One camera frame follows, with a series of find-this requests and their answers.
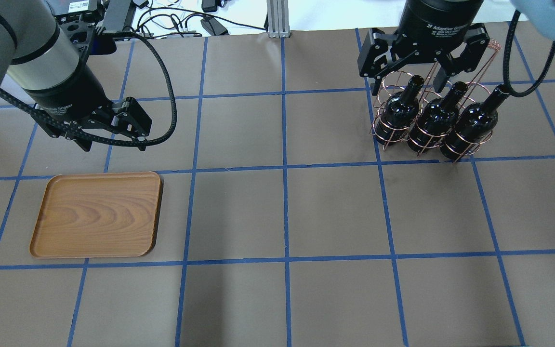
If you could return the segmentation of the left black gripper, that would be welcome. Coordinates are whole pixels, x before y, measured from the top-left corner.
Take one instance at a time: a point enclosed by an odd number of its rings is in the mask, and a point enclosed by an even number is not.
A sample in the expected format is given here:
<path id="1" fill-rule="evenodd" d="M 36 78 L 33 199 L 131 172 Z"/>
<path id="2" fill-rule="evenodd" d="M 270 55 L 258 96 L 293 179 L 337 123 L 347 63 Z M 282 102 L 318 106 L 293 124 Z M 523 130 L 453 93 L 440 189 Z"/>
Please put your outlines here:
<path id="1" fill-rule="evenodd" d="M 136 147 L 145 151 L 148 147 L 152 119 L 134 97 L 126 97 L 114 103 L 108 99 L 102 85 L 88 66 L 81 66 L 66 81 L 51 88 L 27 90 L 26 93 L 58 124 L 68 125 L 74 132 L 62 130 L 38 121 L 50 136 L 64 136 L 84 152 L 90 152 L 94 140 L 83 132 L 84 128 L 106 130 L 120 134 L 132 141 L 114 144 L 115 147 Z"/>

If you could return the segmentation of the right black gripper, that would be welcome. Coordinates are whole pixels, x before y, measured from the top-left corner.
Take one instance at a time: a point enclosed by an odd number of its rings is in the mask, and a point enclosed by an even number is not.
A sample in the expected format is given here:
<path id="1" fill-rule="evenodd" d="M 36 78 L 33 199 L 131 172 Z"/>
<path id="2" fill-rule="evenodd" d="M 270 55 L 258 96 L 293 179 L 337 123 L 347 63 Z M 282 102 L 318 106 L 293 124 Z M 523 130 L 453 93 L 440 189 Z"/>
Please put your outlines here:
<path id="1" fill-rule="evenodd" d="M 443 92 L 450 77 L 472 72 L 490 42 L 486 26 L 475 23 L 481 0 L 408 0 L 392 31 L 369 28 L 357 57 L 359 76 L 370 94 L 405 65 L 438 62 L 434 90 Z"/>

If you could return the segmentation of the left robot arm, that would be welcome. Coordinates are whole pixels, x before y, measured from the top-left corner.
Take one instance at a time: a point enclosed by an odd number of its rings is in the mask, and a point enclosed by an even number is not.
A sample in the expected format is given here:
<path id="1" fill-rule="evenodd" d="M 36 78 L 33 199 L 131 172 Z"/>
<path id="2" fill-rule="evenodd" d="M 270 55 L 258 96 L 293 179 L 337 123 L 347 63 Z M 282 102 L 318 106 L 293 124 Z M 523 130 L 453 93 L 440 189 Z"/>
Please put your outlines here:
<path id="1" fill-rule="evenodd" d="M 87 65 L 96 31 L 82 26 L 87 38 L 73 42 L 76 33 L 43 0 L 0 0 L 0 99 L 84 151 L 95 142 L 145 150 L 151 118 L 132 97 L 108 99 Z"/>

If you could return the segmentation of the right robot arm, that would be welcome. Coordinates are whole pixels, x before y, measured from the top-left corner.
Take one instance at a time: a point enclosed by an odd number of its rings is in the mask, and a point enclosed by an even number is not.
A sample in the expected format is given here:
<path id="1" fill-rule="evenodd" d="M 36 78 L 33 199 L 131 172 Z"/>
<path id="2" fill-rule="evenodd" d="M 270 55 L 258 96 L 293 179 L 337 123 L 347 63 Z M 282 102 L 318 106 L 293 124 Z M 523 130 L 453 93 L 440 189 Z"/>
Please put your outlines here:
<path id="1" fill-rule="evenodd" d="M 544 81 L 555 56 L 555 0 L 514 0 L 515 13 L 509 29 L 502 59 L 502 92 L 525 97 Z M 480 0 L 408 0 L 396 31 L 388 35 L 378 28 L 368 31 L 357 58 L 359 75 L 373 81 L 372 94 L 377 96 L 379 82 L 390 73 L 414 64 L 437 63 L 433 81 L 441 92 L 449 79 L 461 72 L 476 69 L 490 37 L 486 26 L 474 22 L 482 6 Z M 524 92 L 517 92 L 510 81 L 510 56 L 520 16 L 528 17 L 537 31 L 552 40 L 544 68 Z"/>

